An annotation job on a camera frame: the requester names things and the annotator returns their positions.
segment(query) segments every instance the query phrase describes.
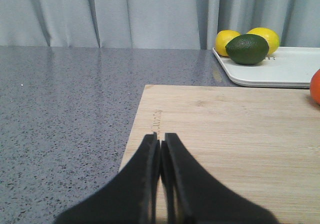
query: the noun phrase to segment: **lemon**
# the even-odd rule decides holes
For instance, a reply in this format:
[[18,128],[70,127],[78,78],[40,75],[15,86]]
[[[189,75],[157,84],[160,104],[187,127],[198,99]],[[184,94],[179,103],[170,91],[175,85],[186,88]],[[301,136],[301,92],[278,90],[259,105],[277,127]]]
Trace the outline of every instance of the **lemon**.
[[269,45],[268,55],[274,53],[280,45],[280,38],[278,34],[274,30],[271,30],[269,28],[256,27],[248,31],[247,34],[255,34],[263,37]]
[[235,30],[222,30],[220,31],[215,38],[214,49],[220,56],[228,57],[226,51],[226,45],[235,37],[240,36],[241,34]]
[[235,63],[254,65],[265,59],[269,45],[262,36],[244,34],[229,41],[225,49]]

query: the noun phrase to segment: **gray countertop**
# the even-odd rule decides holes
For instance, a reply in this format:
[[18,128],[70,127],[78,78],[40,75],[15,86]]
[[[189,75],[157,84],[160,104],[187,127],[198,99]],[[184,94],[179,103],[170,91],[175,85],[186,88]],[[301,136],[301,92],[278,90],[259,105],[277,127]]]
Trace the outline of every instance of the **gray countertop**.
[[0,223],[52,223],[108,183],[146,84],[236,86],[210,50],[0,47]]

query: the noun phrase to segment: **white tray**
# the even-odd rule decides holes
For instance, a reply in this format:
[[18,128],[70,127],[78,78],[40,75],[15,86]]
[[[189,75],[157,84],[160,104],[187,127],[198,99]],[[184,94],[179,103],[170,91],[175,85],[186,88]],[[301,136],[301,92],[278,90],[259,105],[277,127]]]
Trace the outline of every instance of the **white tray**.
[[246,87],[307,89],[320,69],[320,48],[316,47],[279,47],[256,65],[239,65],[215,49],[213,53],[231,81]]

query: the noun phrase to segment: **white cutting board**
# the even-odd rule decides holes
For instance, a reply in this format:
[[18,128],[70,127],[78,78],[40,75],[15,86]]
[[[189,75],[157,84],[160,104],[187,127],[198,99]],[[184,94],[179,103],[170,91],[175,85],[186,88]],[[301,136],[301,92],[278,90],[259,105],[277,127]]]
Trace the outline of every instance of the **white cutting board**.
[[320,69],[320,48],[315,47],[279,47],[256,65],[236,64],[215,49],[213,53],[231,81],[245,87],[307,89]]
[[146,85],[122,167],[152,132],[177,133],[208,172],[281,223],[320,223],[320,105],[309,90]]

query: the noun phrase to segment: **yellow lemon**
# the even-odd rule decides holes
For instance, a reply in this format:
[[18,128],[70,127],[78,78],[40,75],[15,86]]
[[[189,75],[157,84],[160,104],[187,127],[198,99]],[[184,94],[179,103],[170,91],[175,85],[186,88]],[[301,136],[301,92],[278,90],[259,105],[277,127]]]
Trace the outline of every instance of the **yellow lemon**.
[[222,30],[220,31],[215,38],[215,51],[224,57],[228,57],[226,51],[226,45],[235,37],[240,36],[241,34],[235,30]]
[[269,45],[269,52],[267,55],[274,53],[280,46],[280,38],[278,34],[269,28],[256,27],[247,32],[247,34],[255,34],[263,37]]

